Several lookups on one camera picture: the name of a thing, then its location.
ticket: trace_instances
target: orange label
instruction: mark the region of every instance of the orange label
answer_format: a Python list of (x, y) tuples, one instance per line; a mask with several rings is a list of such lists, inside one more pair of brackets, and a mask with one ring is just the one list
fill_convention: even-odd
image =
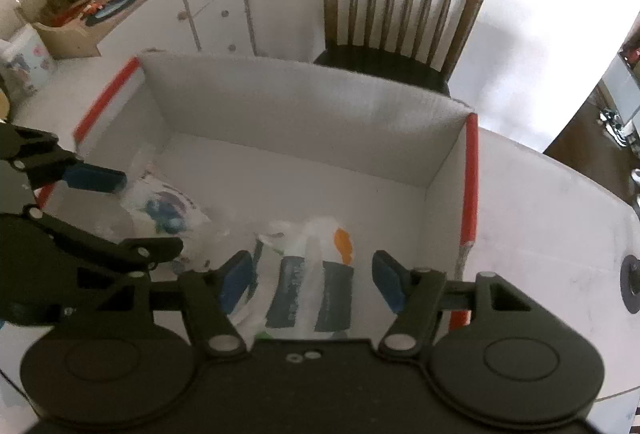
[(334, 233), (334, 244), (342, 257), (342, 263), (345, 265), (351, 264), (353, 260), (353, 246), (351, 245), (351, 237), (349, 234), (341, 228), (338, 228)]

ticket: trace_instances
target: white table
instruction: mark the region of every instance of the white table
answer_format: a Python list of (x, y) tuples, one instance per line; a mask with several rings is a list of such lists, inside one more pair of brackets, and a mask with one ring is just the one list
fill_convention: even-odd
[[(56, 81), (68, 96), (44, 91), (17, 122), (60, 134), (64, 146), (77, 123), (69, 114), (81, 117), (123, 64), (106, 58), (63, 63)], [(61, 126), (54, 114), (62, 106), (67, 117)], [(639, 387), (640, 315), (626, 311), (619, 288), (622, 259), (640, 257), (640, 223), (632, 208), (564, 165), (492, 132), (480, 132), (479, 156), (478, 239), (463, 277), (495, 271), (593, 342), (606, 366), (600, 400)], [(16, 380), (22, 354), (39, 334), (10, 325), (0, 331), (0, 367)], [(34, 421), (3, 384), (0, 406), (2, 432), (20, 432)]]

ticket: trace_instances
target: screw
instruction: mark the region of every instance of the screw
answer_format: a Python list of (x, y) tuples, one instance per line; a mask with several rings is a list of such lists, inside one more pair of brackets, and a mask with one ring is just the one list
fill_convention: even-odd
[(305, 357), (298, 353), (289, 353), (285, 356), (285, 360), (290, 364), (301, 364), (305, 361)]
[(36, 207), (31, 207), (29, 209), (29, 216), (32, 219), (42, 219), (42, 216), (44, 215), (44, 213), (42, 213), (42, 210), (40, 210), (39, 208)]
[(385, 338), (385, 345), (392, 351), (409, 351), (417, 342), (411, 335), (395, 334)]
[(240, 347), (240, 340), (232, 335), (216, 335), (209, 338), (209, 347), (220, 353), (230, 353)]

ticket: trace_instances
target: black round object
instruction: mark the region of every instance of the black round object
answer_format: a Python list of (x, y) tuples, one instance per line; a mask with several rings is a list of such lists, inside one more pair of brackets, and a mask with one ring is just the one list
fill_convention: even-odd
[(159, 325), (93, 331), (59, 325), (29, 348), (20, 379), (41, 416), (104, 427), (159, 411), (188, 386), (193, 371), (191, 348)]
[(640, 311), (640, 260), (627, 255), (620, 265), (620, 294), (629, 313)]
[(89, 15), (84, 23), (87, 27), (95, 26), (100, 22), (109, 20), (111, 17), (116, 16), (118, 13), (124, 11), (131, 6), (136, 0), (109, 0), (102, 9), (93, 15)]
[(570, 421), (593, 403), (604, 366), (591, 344), (569, 329), (495, 340), (497, 330), (472, 322), (434, 346), (430, 382), (453, 407), (519, 429)]
[(496, 374), (515, 382), (535, 382), (558, 367), (556, 351), (539, 340), (506, 338), (484, 350), (484, 362)]

